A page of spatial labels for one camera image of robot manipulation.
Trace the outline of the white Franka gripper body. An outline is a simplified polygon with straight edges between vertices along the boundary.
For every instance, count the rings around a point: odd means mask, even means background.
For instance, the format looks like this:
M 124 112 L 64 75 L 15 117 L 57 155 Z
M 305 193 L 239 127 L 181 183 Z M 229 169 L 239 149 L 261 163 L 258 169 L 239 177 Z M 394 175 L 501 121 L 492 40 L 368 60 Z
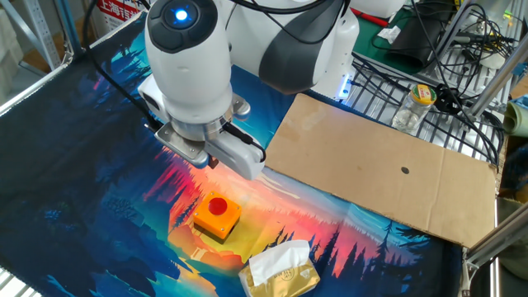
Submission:
M 166 95 L 150 75 L 139 95 L 163 122 L 156 139 L 191 165 L 207 167 L 210 154 L 248 180 L 264 168 L 263 147 L 233 123 L 249 112 L 249 105 L 233 98 L 229 83 L 211 94 L 195 88 Z

